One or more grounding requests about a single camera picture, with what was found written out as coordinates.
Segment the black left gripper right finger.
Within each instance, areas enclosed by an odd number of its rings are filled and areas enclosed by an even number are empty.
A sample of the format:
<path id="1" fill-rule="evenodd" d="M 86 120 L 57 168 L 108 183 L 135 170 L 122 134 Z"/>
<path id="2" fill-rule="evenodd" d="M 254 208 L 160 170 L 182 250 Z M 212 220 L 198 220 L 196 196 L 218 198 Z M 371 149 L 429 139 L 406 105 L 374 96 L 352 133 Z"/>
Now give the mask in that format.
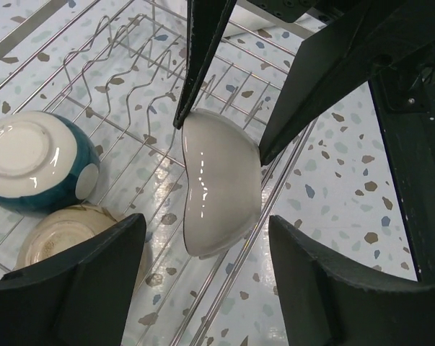
<path id="1" fill-rule="evenodd" d="M 435 345 L 435 284 L 362 265 L 281 216 L 268 233 L 290 345 Z"/>

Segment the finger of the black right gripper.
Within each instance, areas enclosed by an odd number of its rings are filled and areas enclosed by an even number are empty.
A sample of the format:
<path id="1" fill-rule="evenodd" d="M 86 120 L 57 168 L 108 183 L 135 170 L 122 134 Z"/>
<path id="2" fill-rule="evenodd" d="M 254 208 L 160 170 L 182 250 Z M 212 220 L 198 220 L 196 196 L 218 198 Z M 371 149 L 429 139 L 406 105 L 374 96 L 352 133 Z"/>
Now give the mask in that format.
<path id="1" fill-rule="evenodd" d="M 177 129 L 194 105 L 235 5 L 235 0 L 187 2 L 187 71 L 173 120 Z"/>

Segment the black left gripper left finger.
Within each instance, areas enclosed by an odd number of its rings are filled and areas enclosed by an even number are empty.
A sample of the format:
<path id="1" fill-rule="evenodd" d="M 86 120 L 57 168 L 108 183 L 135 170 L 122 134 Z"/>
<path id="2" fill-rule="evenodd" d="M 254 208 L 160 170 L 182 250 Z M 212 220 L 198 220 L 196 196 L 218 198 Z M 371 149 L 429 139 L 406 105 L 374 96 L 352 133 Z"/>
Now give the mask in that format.
<path id="1" fill-rule="evenodd" d="M 146 236 L 135 213 L 0 279 L 0 345 L 120 345 Z"/>

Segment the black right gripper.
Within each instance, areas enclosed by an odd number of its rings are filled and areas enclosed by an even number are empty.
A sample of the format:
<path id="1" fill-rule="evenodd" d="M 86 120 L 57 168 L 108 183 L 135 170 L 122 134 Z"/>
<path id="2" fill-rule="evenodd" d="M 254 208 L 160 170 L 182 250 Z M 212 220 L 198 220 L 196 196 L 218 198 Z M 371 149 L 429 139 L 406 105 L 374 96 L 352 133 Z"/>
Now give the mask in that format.
<path id="1" fill-rule="evenodd" d="M 310 122 L 371 88 L 419 280 L 435 283 L 435 1 L 258 1 L 284 22 L 314 9 L 260 140 L 271 163 Z"/>

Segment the beige ceramic bowl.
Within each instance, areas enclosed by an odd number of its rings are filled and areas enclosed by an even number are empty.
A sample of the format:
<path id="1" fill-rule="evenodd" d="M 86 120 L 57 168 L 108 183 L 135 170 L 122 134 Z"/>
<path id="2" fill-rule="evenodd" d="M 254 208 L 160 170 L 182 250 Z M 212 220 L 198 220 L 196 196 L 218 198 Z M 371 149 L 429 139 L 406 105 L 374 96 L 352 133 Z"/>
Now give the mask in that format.
<path id="1" fill-rule="evenodd" d="M 100 234 L 126 215 L 90 203 L 72 205 L 42 219 L 20 247 L 15 268 L 52 257 Z"/>

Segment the metal wire dish rack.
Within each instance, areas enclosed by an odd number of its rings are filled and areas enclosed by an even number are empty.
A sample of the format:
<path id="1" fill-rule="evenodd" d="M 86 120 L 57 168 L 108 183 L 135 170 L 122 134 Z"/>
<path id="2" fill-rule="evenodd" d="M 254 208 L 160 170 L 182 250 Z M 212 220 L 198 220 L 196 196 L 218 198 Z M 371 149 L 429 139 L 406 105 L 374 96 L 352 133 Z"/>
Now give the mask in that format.
<path id="1" fill-rule="evenodd" d="M 0 1 L 0 119 L 65 117 L 101 162 L 90 202 L 146 219 L 146 267 L 123 345 L 285 345 L 268 219 L 307 140 L 262 169 L 262 218 L 209 259 L 183 241 L 187 177 L 172 119 L 185 79 L 185 18 L 162 1 Z"/>

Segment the teal white patterned bowl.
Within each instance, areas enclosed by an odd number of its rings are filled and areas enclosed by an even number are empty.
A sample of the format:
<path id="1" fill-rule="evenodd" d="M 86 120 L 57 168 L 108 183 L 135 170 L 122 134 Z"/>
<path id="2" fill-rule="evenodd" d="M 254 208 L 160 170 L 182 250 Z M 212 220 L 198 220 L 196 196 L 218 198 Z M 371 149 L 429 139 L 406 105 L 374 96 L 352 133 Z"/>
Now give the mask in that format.
<path id="1" fill-rule="evenodd" d="M 22 111 L 0 120 L 0 206 L 49 214 L 86 200 L 100 159 L 89 136 L 70 120 Z"/>

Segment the small white bowl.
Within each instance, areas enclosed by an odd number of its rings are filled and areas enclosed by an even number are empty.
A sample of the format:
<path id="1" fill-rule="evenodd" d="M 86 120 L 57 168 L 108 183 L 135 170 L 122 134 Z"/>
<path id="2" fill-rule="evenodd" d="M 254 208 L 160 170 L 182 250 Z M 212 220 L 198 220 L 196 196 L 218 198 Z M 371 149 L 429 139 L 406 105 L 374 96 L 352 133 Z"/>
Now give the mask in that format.
<path id="1" fill-rule="evenodd" d="M 209 258 L 234 246 L 261 215 L 258 145 L 235 122 L 196 109 L 182 127 L 188 178 L 183 219 L 185 248 Z"/>

